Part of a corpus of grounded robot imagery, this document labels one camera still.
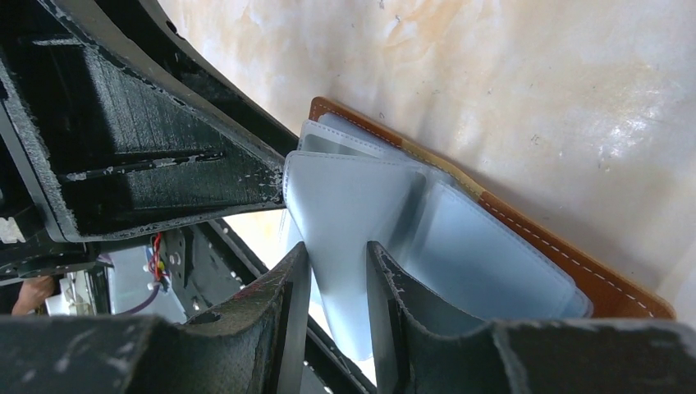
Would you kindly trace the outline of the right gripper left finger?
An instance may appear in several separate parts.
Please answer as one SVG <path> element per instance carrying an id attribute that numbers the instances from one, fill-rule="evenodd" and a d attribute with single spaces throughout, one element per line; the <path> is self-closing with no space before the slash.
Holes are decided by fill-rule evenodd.
<path id="1" fill-rule="evenodd" d="M 155 315 L 1 319 L 4 393 L 297 393 L 309 256 L 269 272 L 184 324 Z"/>

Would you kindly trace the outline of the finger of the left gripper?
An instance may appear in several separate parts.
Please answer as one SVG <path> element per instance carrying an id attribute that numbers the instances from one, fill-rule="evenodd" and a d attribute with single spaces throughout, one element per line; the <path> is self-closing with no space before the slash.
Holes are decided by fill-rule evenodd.
<path id="1" fill-rule="evenodd" d="M 99 7 L 130 40 L 189 89 L 285 157 L 298 137 L 232 84 L 181 35 L 157 1 L 104 0 Z"/>
<path id="2" fill-rule="evenodd" d="M 280 208 L 284 158 L 159 66 L 99 1 L 1 4 L 1 141 L 58 242 Z"/>

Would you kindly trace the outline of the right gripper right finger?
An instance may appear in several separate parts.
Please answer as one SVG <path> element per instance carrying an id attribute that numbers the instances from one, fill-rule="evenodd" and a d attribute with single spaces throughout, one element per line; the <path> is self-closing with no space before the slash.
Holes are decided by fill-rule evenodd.
<path id="1" fill-rule="evenodd" d="M 695 333 L 664 319 L 483 321 L 366 249 L 381 393 L 692 393 Z"/>

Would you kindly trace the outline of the brown leather card holder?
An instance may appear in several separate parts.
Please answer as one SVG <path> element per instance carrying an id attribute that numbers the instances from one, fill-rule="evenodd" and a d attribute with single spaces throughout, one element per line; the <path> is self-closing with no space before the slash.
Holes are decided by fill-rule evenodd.
<path id="1" fill-rule="evenodd" d="M 340 351 L 373 354 L 367 244 L 476 318 L 664 318 L 670 304 L 547 231 L 454 163 L 314 98 L 282 181 L 282 239 L 303 242 Z"/>

